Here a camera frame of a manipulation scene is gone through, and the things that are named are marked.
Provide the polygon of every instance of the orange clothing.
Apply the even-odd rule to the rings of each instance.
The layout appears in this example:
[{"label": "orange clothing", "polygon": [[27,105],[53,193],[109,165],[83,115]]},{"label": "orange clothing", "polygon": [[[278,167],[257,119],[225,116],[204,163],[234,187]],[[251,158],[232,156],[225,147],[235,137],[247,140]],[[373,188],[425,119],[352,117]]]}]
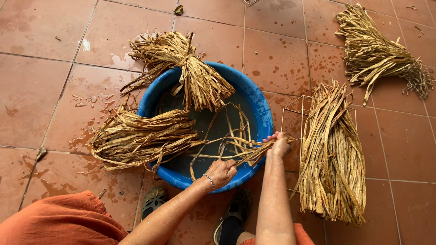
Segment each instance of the orange clothing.
[{"label": "orange clothing", "polygon": [[127,234],[90,191],[42,199],[0,224],[8,245],[116,245]]},{"label": "orange clothing", "polygon": [[[315,245],[304,231],[303,226],[300,223],[294,224],[294,232],[295,232],[295,240],[297,241],[297,245]],[[241,245],[254,245],[256,242],[256,238],[252,238],[249,240],[245,240],[241,243]]]}]

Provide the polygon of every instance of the floor tile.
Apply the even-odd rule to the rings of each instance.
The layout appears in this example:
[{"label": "floor tile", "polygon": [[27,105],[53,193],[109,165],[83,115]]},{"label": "floor tile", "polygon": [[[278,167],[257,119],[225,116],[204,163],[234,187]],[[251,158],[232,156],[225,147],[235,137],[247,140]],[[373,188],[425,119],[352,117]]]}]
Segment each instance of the floor tile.
[{"label": "floor tile", "polygon": [[247,29],[244,59],[244,73],[263,91],[299,96],[310,88],[304,40]]},{"label": "floor tile", "polygon": [[376,113],[390,178],[436,182],[436,144],[429,119],[380,109]]},{"label": "floor tile", "polygon": [[[428,72],[430,72],[430,75],[432,75],[433,77],[436,77],[436,68],[435,67],[430,67],[430,66],[422,66],[423,68],[426,68]],[[434,116],[436,117],[436,90],[432,90],[429,93],[429,96],[424,99],[424,103],[426,104],[426,108],[427,108],[427,112],[429,114],[429,116]]]},{"label": "floor tile", "polygon": [[433,244],[436,234],[436,185],[392,181],[403,244]]},{"label": "floor tile", "polygon": [[99,1],[84,36],[75,62],[106,66],[130,71],[141,71],[143,62],[135,62],[127,39],[139,34],[171,31],[174,15]]},{"label": "floor tile", "polygon": [[303,2],[307,39],[345,47],[345,37],[334,34],[340,26],[334,15],[346,10],[346,6],[328,0],[303,0]]},{"label": "floor tile", "polygon": [[0,223],[20,208],[37,150],[0,148]]},{"label": "floor tile", "polygon": [[[294,189],[297,181],[298,174],[286,173],[286,184],[288,189]],[[315,215],[310,212],[300,212],[300,194],[296,193],[294,195],[290,201],[290,206],[294,223],[300,223],[303,225],[304,231],[306,231],[315,244],[325,244],[324,221],[316,218]]]},{"label": "floor tile", "polygon": [[0,51],[72,61],[94,5],[95,0],[8,0],[0,13]]},{"label": "floor tile", "polygon": [[247,7],[245,27],[306,39],[302,0],[258,1]]},{"label": "floor tile", "polygon": [[138,204],[143,167],[106,171],[103,163],[90,155],[49,152],[36,165],[36,173],[27,189],[23,208],[46,197],[90,190],[98,196],[112,217],[131,230]]},{"label": "floor tile", "polygon": [[374,108],[352,106],[356,110],[357,132],[365,157],[366,177],[387,179],[385,156]]},{"label": "floor tile", "polygon": [[326,221],[327,244],[399,244],[394,205],[387,180],[366,180],[366,207],[363,216],[366,223],[360,228],[339,221]]},{"label": "floor tile", "polygon": [[[294,100],[296,101],[288,108],[294,111],[300,111],[301,99],[298,99],[298,97],[296,96],[281,95],[281,94],[270,93],[270,92],[264,92],[263,94],[267,99],[269,107],[271,109],[272,119],[274,124],[274,132],[281,130],[282,115],[284,114],[282,132],[286,132],[294,139],[301,138],[301,114],[287,111],[287,110],[283,112],[283,108],[288,106]],[[310,108],[310,102],[308,99],[305,99],[305,105],[306,105],[305,109]],[[285,158],[285,170],[288,171],[300,170],[300,140],[297,140],[292,144],[292,152]]]},{"label": "floor tile", "polygon": [[429,6],[430,13],[433,16],[433,20],[436,17],[436,1],[426,0],[427,5]]},{"label": "floor tile", "polygon": [[112,2],[125,3],[138,7],[144,7],[154,10],[163,10],[166,12],[173,12],[177,6],[177,0],[109,0]]},{"label": "floor tile", "polygon": [[367,11],[367,13],[369,17],[371,17],[371,19],[375,22],[378,30],[381,32],[381,34],[383,34],[383,36],[394,42],[396,42],[397,38],[400,37],[399,44],[405,46],[404,37],[401,33],[400,25],[398,24],[397,18],[370,11]]},{"label": "floor tile", "polygon": [[5,129],[0,145],[39,149],[70,67],[67,62],[0,54],[0,126]]},{"label": "floor tile", "polygon": [[242,27],[177,16],[174,30],[183,35],[194,33],[192,44],[196,47],[196,54],[204,52],[203,61],[219,62],[242,70]]},{"label": "floor tile", "polygon": [[[331,80],[335,79],[340,84],[348,83],[351,76],[346,76],[347,67],[343,60],[344,49],[316,42],[308,42],[309,68],[312,78],[312,86],[321,82],[331,84]],[[347,90],[353,92],[353,104],[362,105],[363,98],[366,93],[366,87],[354,85],[348,87]],[[367,106],[372,106],[371,99],[368,100]]]},{"label": "floor tile", "polygon": [[44,146],[48,150],[90,153],[87,143],[94,136],[91,128],[102,125],[108,109],[124,101],[119,89],[137,76],[139,73],[130,71],[74,65]]},{"label": "floor tile", "polygon": [[426,0],[394,0],[392,3],[399,19],[435,27]]},{"label": "floor tile", "polygon": [[[436,41],[436,29],[405,20],[399,20],[399,22],[410,53],[416,58],[421,57],[423,65],[435,67],[436,49],[433,48],[432,44]],[[419,27],[424,34],[416,29],[415,26]]]},{"label": "floor tile", "polygon": [[402,94],[402,90],[406,85],[407,81],[398,76],[378,79],[371,93],[374,107],[426,115],[424,103],[416,92],[409,92],[409,95],[407,95],[405,91]]},{"label": "floor tile", "polygon": [[395,11],[394,7],[392,6],[391,0],[379,0],[377,1],[377,3],[375,3],[373,0],[351,0],[351,2],[353,3],[353,6],[356,5],[356,3],[359,3],[367,10],[395,17]]},{"label": "floor tile", "polygon": [[244,26],[245,4],[242,1],[179,0],[178,4],[183,5],[184,16]]}]

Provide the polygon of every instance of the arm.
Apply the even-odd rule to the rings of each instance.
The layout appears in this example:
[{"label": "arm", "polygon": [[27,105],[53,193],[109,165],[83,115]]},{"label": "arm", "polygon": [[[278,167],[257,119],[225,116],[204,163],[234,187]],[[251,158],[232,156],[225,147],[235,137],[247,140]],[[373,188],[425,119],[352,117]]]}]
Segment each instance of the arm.
[{"label": "arm", "polygon": [[283,159],[291,147],[283,133],[276,132],[268,140],[275,138],[277,141],[266,154],[257,215],[256,244],[296,244],[283,164]]},{"label": "arm", "polygon": [[[221,188],[236,174],[235,161],[215,161],[206,173],[211,177],[215,187]],[[206,176],[202,176],[148,215],[119,245],[164,244],[192,207],[211,191],[212,184]]]}]

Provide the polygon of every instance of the water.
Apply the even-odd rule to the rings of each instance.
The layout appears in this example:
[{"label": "water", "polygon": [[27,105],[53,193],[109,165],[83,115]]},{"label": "water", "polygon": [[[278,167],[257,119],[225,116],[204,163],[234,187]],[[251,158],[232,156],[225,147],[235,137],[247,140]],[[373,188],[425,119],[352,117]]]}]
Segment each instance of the water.
[{"label": "water", "polygon": [[[161,108],[162,113],[168,112],[168,111],[171,111],[174,109],[183,109],[184,108],[184,105],[182,105],[183,98],[184,98],[184,94],[182,92],[180,92],[176,96],[172,96],[169,92],[166,92],[161,97],[161,99],[157,105],[155,115],[157,115],[159,113],[159,108]],[[227,98],[227,100],[225,102],[226,103],[231,102],[231,103],[235,104],[236,106],[238,106],[238,104],[241,105],[241,110],[244,112],[245,116],[248,118],[249,123],[250,123],[251,139],[257,140],[258,130],[257,130],[256,116],[255,116],[254,111],[251,108],[250,103],[248,102],[247,98],[242,93],[236,92],[235,94],[233,94],[229,98]],[[239,128],[240,119],[239,119],[238,110],[231,105],[228,105],[226,108],[227,108],[227,114],[229,117],[229,121],[232,125],[232,129]],[[190,118],[196,120],[194,129],[200,133],[201,140],[204,139],[204,137],[208,131],[209,124],[212,121],[214,115],[215,115],[215,112],[211,112],[207,109],[204,109],[200,112],[195,112],[194,106],[192,106]],[[215,122],[212,125],[211,130],[209,131],[208,140],[215,140],[215,139],[225,137],[228,132],[229,132],[229,129],[228,129],[228,124],[227,124],[227,119],[226,119],[225,109],[224,109],[218,114],[217,118],[215,119]],[[234,134],[235,134],[235,136],[239,136],[239,132],[235,132]],[[219,155],[218,148],[219,148],[220,143],[221,143],[221,141],[217,141],[217,142],[208,144],[207,146],[204,147],[201,154],[215,155],[215,156]],[[190,153],[196,154],[200,148],[201,148],[201,146],[193,147],[193,148],[191,148]],[[231,150],[234,151],[234,146],[231,144],[228,144],[224,153],[223,153],[223,156],[234,155],[235,153],[231,152]],[[173,170],[173,171],[175,171],[183,176],[190,178],[191,174],[189,171],[189,163],[192,161],[193,158],[194,157],[191,157],[187,154],[182,154],[178,157],[175,157],[171,161],[162,164],[162,166],[165,166],[166,168],[169,168],[169,169],[171,169],[171,170]],[[209,166],[215,160],[216,160],[216,158],[198,157],[196,159],[194,167],[193,167],[195,178],[201,177],[202,174],[204,174],[207,171]]]}]

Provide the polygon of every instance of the tied bundle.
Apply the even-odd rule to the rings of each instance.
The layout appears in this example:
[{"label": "tied bundle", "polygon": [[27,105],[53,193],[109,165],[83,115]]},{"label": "tied bundle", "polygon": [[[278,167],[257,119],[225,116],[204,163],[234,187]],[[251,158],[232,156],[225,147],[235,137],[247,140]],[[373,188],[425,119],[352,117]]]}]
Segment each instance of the tied bundle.
[{"label": "tied bundle", "polygon": [[[179,66],[182,70],[180,84],[173,87],[171,94],[176,95],[184,89],[184,109],[187,111],[191,109],[192,101],[195,111],[204,108],[217,111],[235,89],[195,55],[192,37],[193,33],[187,39],[177,31],[155,35],[147,32],[146,37],[141,35],[142,40],[129,41],[133,50],[129,55],[145,64],[142,75],[121,88],[124,90],[121,95],[143,85],[149,86],[166,69]],[[152,68],[144,72],[146,65]]]},{"label": "tied bundle", "polygon": [[344,60],[349,71],[345,74],[352,76],[351,85],[367,85],[363,105],[368,102],[377,78],[395,75],[407,81],[403,93],[415,91],[420,98],[427,98],[435,79],[422,68],[420,58],[414,58],[398,44],[399,38],[396,42],[385,38],[360,4],[356,4],[358,9],[346,5],[347,10],[335,15],[341,24],[335,34],[346,37]]},{"label": "tied bundle", "polygon": [[300,211],[359,227],[365,222],[365,161],[348,108],[347,85],[315,87],[302,138]]},{"label": "tied bundle", "polygon": [[[189,111],[180,109],[153,118],[141,117],[137,109],[125,102],[101,125],[90,142],[92,155],[103,161],[107,170],[115,170],[157,160],[151,171],[156,173],[161,163],[182,154],[190,147],[202,144],[193,130],[195,120]],[[162,161],[163,156],[174,154]]]}]

